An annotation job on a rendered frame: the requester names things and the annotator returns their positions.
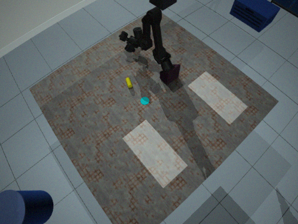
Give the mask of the yellow tall cylinder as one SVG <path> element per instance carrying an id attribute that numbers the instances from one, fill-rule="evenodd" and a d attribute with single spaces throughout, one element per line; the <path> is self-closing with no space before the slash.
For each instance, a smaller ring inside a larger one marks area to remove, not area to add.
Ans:
<path id="1" fill-rule="evenodd" d="M 127 86 L 128 87 L 132 87 L 133 86 L 129 77 L 126 78 L 126 83 L 127 83 Z"/>

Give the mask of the cyan circle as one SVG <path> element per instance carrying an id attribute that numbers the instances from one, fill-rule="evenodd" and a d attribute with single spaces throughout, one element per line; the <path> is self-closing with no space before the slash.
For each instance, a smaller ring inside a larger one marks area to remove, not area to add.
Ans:
<path id="1" fill-rule="evenodd" d="M 149 103 L 149 99 L 148 99 L 148 97 L 143 97 L 143 98 L 141 98 L 140 102 L 141 102 L 141 104 L 146 105 Z"/>

